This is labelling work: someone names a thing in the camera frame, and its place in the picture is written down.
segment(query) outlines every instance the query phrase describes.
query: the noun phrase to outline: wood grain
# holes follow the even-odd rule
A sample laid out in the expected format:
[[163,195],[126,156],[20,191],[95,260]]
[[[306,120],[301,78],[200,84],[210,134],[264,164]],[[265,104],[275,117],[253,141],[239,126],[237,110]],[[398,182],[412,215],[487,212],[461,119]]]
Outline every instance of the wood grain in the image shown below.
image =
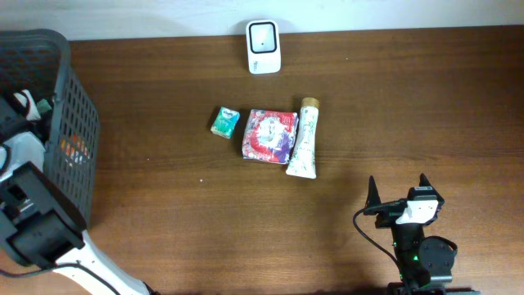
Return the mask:
[[[163,294],[385,287],[389,258],[353,228],[374,175],[385,200],[426,173],[445,198],[426,229],[459,246],[450,287],[524,293],[524,27],[284,34],[282,70],[247,71],[245,39],[72,43],[102,120],[91,235]],[[251,108],[320,100],[316,180],[243,160]],[[241,112],[231,140],[219,106]],[[391,233],[364,230],[382,245]],[[2,268],[22,271],[2,254]],[[2,293],[85,294],[59,275]]]

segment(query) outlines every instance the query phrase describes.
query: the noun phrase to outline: gold cap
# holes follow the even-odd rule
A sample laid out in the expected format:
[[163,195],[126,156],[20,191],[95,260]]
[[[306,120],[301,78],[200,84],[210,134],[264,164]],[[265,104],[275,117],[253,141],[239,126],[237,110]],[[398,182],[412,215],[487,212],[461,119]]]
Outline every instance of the gold cap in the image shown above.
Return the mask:
[[303,107],[320,107],[320,102],[316,98],[303,98],[302,99],[302,106]]

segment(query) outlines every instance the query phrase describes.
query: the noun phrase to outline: toothpaste tube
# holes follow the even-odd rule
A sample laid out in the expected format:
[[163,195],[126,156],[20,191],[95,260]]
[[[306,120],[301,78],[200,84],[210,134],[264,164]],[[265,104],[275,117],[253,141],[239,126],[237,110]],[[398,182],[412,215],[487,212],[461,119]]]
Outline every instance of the toothpaste tube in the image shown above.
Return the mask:
[[296,145],[286,169],[288,175],[317,178],[314,166],[314,135],[317,129],[319,106],[320,102],[315,98],[302,99]]

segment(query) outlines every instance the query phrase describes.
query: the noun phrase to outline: small green box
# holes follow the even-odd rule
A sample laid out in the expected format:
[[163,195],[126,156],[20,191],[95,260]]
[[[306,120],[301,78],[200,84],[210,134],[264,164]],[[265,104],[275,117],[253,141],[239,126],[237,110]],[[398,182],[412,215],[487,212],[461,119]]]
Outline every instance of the small green box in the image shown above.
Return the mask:
[[223,138],[231,138],[238,119],[240,119],[240,113],[238,111],[221,107],[219,115],[216,117],[213,126],[211,126],[211,132],[222,136]]

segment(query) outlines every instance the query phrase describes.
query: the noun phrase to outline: packaged snack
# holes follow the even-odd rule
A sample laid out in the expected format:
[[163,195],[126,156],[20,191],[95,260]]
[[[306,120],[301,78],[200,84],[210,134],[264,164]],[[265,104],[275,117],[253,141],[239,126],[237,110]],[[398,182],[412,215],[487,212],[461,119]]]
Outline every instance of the packaged snack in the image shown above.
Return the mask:
[[211,132],[223,138],[231,138],[238,119],[240,119],[240,113],[238,113],[238,111],[221,107],[219,115],[216,117],[213,126],[211,126]]
[[289,163],[297,124],[294,112],[251,110],[242,141],[244,158]]

